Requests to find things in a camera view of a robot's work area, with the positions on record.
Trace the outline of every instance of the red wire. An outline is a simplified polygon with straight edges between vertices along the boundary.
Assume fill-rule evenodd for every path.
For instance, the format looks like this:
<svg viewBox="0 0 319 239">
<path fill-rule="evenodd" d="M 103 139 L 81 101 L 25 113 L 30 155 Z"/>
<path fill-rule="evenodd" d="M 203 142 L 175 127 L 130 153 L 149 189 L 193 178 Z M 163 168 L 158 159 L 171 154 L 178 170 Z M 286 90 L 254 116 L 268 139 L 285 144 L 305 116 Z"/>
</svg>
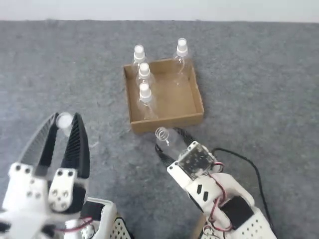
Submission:
<svg viewBox="0 0 319 239">
<path fill-rule="evenodd" d="M 220 188 L 220 190 L 222 191 L 222 193 L 223 193 L 223 200 L 222 200 L 222 202 L 225 202 L 225 200 L 226 200 L 226 196 L 227 196 L 227 194 L 226 194 L 226 190 L 223 188 L 223 186 L 211 175 L 211 174 L 208 174 L 212 179 L 214 179 L 215 180 L 215 183 L 217 184 L 217 186 Z"/>
<path fill-rule="evenodd" d="M 210 215 L 209 215 L 209 219 L 208 219 L 208 220 L 210 221 L 210 223 L 212 224 L 212 226 L 213 226 L 214 229 L 216 229 L 216 230 L 218 230 L 218 231 L 221 231 L 221 232 L 229 232 L 229 231 L 232 230 L 232 228 L 233 228 L 232 225 L 230 225 L 228 228 L 225 228 L 225 229 L 216 227 L 216 226 L 214 225 L 214 222 L 215 222 L 215 221 L 214 221 L 214 218 L 213 218 L 216 207 L 219 206 L 220 203 L 225 202 L 225 200 L 226 200 L 226 197 L 227 197 L 226 190 L 224 189 L 224 187 L 223 187 L 211 174 L 208 174 L 208 175 L 209 175 L 212 179 L 215 180 L 215 183 L 216 183 L 217 186 L 220 188 L 220 190 L 222 191 L 222 194 L 223 194 L 223 198 L 222 198 L 222 201 L 221 201 L 221 202 L 220 202 L 220 197 L 218 197 L 218 198 L 215 200 L 214 206 L 213 206 L 213 208 L 212 208 L 212 210 L 211 210 L 211 212 L 210 212 Z"/>
<path fill-rule="evenodd" d="M 85 228 L 87 225 L 91 224 L 93 222 L 91 217 L 85 217 L 85 218 L 81 218 L 81 220 L 86 221 L 84 223 L 82 223 L 81 225 L 74 227 L 74 228 L 66 228 L 66 229 L 55 229 L 56 231 L 59 232 L 63 232 L 63 233 L 72 233 L 72 232 L 76 232 L 78 230 L 81 230 L 83 228 Z"/>
<path fill-rule="evenodd" d="M 217 205 L 219 204 L 219 200 L 220 200 L 220 198 L 217 198 L 217 200 L 215 201 L 214 206 L 210 212 L 209 219 L 208 219 L 210 222 L 214 221 L 213 216 L 214 216 L 215 209 L 216 209 Z"/>
</svg>

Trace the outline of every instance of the black cable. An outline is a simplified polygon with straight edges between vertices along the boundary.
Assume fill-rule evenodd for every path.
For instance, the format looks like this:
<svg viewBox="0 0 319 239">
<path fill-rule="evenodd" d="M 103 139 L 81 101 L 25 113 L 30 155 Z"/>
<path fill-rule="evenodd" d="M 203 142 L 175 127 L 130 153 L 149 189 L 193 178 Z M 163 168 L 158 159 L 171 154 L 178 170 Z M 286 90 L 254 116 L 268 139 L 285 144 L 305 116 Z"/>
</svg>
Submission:
<svg viewBox="0 0 319 239">
<path fill-rule="evenodd" d="M 256 165 L 255 165 L 251 160 L 249 160 L 248 158 L 246 158 L 246 157 L 240 155 L 239 153 L 233 152 L 233 151 L 231 151 L 231 150 L 228 150 L 228 149 L 225 149 L 225 148 L 219 148 L 219 147 L 218 147 L 218 148 L 214 148 L 211 153 L 215 156 L 215 152 L 216 152 L 216 151 L 222 151 L 222 152 L 226 152 L 226 153 L 233 154 L 233 155 L 235 155 L 235 156 L 237 156 L 237 157 L 239 157 L 239 158 L 245 160 L 246 162 L 248 162 L 248 163 L 254 168 L 254 170 L 255 170 L 255 172 L 256 172 L 256 175 L 257 175 L 257 179 L 258 179 L 258 185 L 259 185 L 260 196 L 261 196 L 261 198 L 262 198 L 262 200 L 263 200 L 264 208 L 265 208 L 265 211 L 266 211 L 266 216 L 267 216 L 267 219 L 268 219 L 268 221 L 269 221 L 270 228 L 273 230 L 274 234 L 276 234 L 276 233 L 275 233 L 274 226 L 273 226 L 273 222 L 272 222 L 272 220 L 271 220 L 270 213 L 269 213 L 269 210 L 268 210 L 267 202 L 266 202 L 266 199 L 265 199 L 265 195 L 264 195 L 264 191 L 263 191 L 263 185 L 262 185 L 262 183 L 261 183 L 260 173 L 259 173 L 259 170 L 258 170 L 258 168 L 256 167 Z"/>
</svg>

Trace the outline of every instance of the plastic bottle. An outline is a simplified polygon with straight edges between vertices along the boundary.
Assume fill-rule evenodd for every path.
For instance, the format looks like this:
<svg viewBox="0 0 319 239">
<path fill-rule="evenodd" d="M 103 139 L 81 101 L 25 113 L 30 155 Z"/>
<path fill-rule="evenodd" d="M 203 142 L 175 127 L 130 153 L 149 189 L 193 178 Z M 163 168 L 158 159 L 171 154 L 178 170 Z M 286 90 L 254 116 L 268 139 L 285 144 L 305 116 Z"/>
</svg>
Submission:
<svg viewBox="0 0 319 239">
<path fill-rule="evenodd" d="M 139 86 L 141 83 L 148 83 L 148 85 L 151 87 L 154 81 L 155 78 L 154 75 L 151 73 L 150 66 L 148 65 L 148 63 L 141 63 L 139 68 L 139 74 L 136 77 L 136 84 Z"/>
<path fill-rule="evenodd" d="M 185 38 L 180 38 L 177 41 L 177 49 L 173 56 L 174 69 L 177 73 L 175 82 L 180 85 L 183 81 L 188 80 L 188 71 L 190 64 L 190 54 L 188 52 L 187 41 Z"/>
<path fill-rule="evenodd" d="M 135 76 L 137 76 L 140 65 L 143 62 L 147 62 L 147 58 L 144 52 L 144 47 L 142 45 L 136 45 L 134 47 L 134 58 L 132 63 L 132 70 Z"/>
<path fill-rule="evenodd" d="M 156 99 L 153 97 L 148 83 L 140 84 L 140 98 L 138 100 L 138 107 L 144 120 L 157 119 Z"/>
<path fill-rule="evenodd" d="M 159 127 L 155 131 L 156 143 L 164 154 L 170 156 L 175 161 L 179 159 L 187 151 L 181 135 L 179 135 L 173 128 Z"/>
<path fill-rule="evenodd" d="M 63 131 L 65 136 L 69 137 L 72 129 L 73 115 L 68 112 L 62 112 L 56 118 L 56 126 Z"/>
</svg>

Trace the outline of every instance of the perforated metal plate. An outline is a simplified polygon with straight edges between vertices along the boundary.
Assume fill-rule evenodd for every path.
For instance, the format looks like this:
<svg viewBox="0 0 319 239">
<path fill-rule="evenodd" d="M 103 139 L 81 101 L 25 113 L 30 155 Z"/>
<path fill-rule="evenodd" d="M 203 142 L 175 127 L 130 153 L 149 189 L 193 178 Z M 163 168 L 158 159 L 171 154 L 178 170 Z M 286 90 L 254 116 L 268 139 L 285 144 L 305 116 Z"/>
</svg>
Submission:
<svg viewBox="0 0 319 239">
<path fill-rule="evenodd" d="M 116 218 L 113 224 L 111 239 L 131 239 L 122 218 Z"/>
</svg>

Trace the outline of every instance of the clear plastic bottle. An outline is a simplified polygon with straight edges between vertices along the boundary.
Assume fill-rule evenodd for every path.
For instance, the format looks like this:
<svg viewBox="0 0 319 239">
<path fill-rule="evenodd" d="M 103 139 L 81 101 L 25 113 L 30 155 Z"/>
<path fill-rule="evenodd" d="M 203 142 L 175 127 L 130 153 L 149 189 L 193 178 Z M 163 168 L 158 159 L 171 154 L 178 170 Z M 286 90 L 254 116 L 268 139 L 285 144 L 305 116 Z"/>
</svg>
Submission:
<svg viewBox="0 0 319 239">
<path fill-rule="evenodd" d="M 147 62 L 147 58 L 145 56 L 144 47 L 142 45 L 136 45 L 134 47 L 134 57 L 132 63 L 132 70 L 135 76 L 139 73 L 140 65 L 143 62 Z"/>
<path fill-rule="evenodd" d="M 148 63 L 141 63 L 139 68 L 139 74 L 136 77 L 136 84 L 139 86 L 141 83 L 148 83 L 148 85 L 151 87 L 154 81 L 155 78 L 154 75 L 151 73 L 150 66 L 148 65 Z"/>
<path fill-rule="evenodd" d="M 137 104 L 144 120 L 158 118 L 156 99 L 152 95 L 150 86 L 146 82 L 140 84 L 140 98 Z"/>
<path fill-rule="evenodd" d="M 185 38 L 180 38 L 177 41 L 177 49 L 173 56 L 174 70 L 177 73 L 175 82 L 177 85 L 184 83 L 188 79 L 190 54 L 188 52 L 187 41 Z"/>
<path fill-rule="evenodd" d="M 156 144 L 161 148 L 164 154 L 170 156 L 174 160 L 178 160 L 180 155 L 187 151 L 181 135 L 179 135 L 173 128 L 159 127 L 155 131 Z"/>
</svg>

